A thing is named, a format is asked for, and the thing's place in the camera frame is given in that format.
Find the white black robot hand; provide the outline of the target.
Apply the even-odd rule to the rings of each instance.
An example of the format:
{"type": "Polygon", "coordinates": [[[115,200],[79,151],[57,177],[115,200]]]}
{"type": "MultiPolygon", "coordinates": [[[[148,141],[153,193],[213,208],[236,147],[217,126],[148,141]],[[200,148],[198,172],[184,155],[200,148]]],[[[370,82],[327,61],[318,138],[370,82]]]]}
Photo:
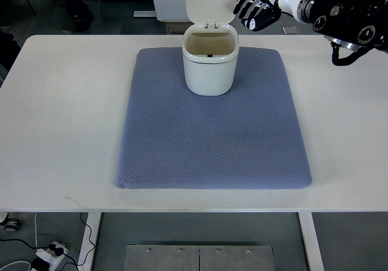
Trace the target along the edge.
{"type": "Polygon", "coordinates": [[[308,24],[314,0],[238,0],[233,10],[243,26],[258,32],[277,22],[286,14],[308,24]]]}

